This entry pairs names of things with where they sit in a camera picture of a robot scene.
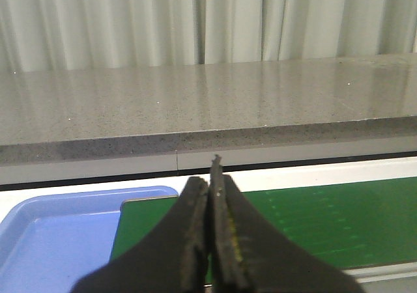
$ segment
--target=blue plastic tray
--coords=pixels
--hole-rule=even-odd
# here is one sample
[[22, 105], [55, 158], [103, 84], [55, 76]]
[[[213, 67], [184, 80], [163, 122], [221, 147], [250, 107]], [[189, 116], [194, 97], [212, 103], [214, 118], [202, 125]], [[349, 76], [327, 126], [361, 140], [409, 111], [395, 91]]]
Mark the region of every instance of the blue plastic tray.
[[123, 201], [177, 194], [154, 186], [23, 201], [0, 224], [0, 292], [68, 292], [109, 261]]

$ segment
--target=gray countertop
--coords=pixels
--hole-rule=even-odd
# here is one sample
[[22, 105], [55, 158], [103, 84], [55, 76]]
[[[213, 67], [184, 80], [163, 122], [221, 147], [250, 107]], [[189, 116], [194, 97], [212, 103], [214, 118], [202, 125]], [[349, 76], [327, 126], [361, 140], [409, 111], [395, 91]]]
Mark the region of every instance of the gray countertop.
[[0, 80], [3, 167], [173, 155], [174, 169], [191, 168], [180, 167], [179, 154], [393, 137], [410, 144], [388, 151], [417, 150], [417, 54]]

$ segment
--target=green cutting mat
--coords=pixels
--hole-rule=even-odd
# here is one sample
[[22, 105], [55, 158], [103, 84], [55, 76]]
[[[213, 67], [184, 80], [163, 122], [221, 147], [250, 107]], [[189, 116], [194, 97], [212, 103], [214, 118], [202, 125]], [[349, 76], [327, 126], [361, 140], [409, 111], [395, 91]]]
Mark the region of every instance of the green cutting mat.
[[[244, 194], [290, 240], [337, 268], [417, 260], [417, 177]], [[146, 235], [175, 201], [126, 202], [111, 259]]]

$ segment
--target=worn metal jaw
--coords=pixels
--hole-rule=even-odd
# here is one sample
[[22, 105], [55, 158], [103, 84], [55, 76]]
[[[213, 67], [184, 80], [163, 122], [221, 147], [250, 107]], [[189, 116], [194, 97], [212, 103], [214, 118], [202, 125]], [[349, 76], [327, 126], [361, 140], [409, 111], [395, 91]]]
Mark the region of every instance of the worn metal jaw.
[[84, 277], [73, 293], [364, 293], [354, 279], [278, 232], [213, 161], [210, 187], [190, 177], [178, 201], [142, 241]]

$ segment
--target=pleated curtain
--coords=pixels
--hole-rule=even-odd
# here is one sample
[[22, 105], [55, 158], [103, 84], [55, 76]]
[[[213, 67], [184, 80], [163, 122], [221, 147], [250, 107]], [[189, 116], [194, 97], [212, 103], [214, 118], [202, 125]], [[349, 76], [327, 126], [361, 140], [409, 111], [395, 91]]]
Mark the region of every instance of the pleated curtain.
[[417, 0], [0, 0], [0, 71], [406, 53]]

